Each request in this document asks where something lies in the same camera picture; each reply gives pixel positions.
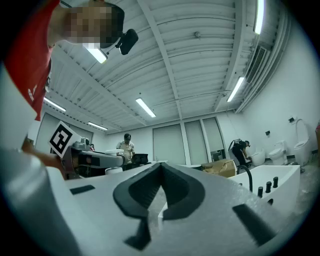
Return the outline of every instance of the toilet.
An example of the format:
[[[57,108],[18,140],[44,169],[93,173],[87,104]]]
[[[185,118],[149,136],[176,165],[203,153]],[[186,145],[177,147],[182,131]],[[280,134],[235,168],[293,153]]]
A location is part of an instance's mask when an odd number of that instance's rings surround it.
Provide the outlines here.
[[[254,166],[262,165],[266,160],[266,152],[264,149],[257,149],[255,153],[251,156],[252,164]]]
[[[278,145],[280,147],[277,147],[276,149],[272,150],[269,153],[269,157],[272,160],[274,166],[282,166],[288,163],[286,149],[285,149],[285,141],[280,140],[274,146],[278,146]]]
[[[305,166],[308,163],[309,157],[311,155],[311,150],[309,146],[309,134],[307,127],[302,119],[298,119],[295,122],[295,135],[297,144],[294,146],[294,156],[295,161],[300,166]]]

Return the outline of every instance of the head-mounted camera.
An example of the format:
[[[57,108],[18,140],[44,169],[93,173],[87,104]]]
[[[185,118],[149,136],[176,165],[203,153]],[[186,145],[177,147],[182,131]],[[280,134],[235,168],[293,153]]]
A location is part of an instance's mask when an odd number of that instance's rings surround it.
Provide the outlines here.
[[[119,48],[122,55],[127,55],[131,48],[138,41],[139,37],[132,28],[129,29],[126,33],[122,33],[120,40],[115,45],[116,48]],[[101,43],[100,48],[105,49],[111,46],[111,43]]]

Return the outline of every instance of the red shirt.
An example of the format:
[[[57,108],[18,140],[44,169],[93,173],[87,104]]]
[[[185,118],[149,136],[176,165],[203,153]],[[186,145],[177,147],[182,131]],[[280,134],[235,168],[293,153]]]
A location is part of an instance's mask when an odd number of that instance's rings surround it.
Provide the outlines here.
[[[48,27],[52,12],[59,3],[59,0],[48,0],[45,6],[29,18],[4,60],[12,81],[37,112],[38,121],[46,94],[45,84],[53,51],[53,48],[48,46]]]

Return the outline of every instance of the floor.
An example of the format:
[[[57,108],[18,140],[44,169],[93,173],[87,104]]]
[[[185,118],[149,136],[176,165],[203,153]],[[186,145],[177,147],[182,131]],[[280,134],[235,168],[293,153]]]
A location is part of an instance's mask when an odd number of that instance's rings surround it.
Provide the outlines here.
[[[264,165],[272,165],[271,160],[267,160]],[[303,167],[304,172],[300,176],[300,189],[293,213],[286,219],[288,225],[296,224],[302,220],[311,208],[315,196],[320,188],[320,167],[318,167],[318,155],[313,155],[310,163]],[[166,203],[166,195],[162,187],[159,189],[151,206],[149,207],[149,230],[151,237],[157,236],[159,232],[158,214]]]

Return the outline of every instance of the ceiling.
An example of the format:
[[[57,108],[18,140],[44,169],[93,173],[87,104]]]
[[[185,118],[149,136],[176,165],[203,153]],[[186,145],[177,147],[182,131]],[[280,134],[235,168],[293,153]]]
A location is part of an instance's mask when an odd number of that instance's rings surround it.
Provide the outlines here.
[[[83,0],[65,0],[71,6]],[[100,64],[81,45],[61,41],[52,54],[51,92],[73,123],[102,125],[114,133],[173,120],[232,110],[244,99],[245,75],[256,42],[271,50],[280,7],[267,0],[262,33],[253,31],[255,0],[110,0],[125,11],[124,32],[139,40],[128,55],[114,48]],[[156,114],[137,103],[142,98]]]

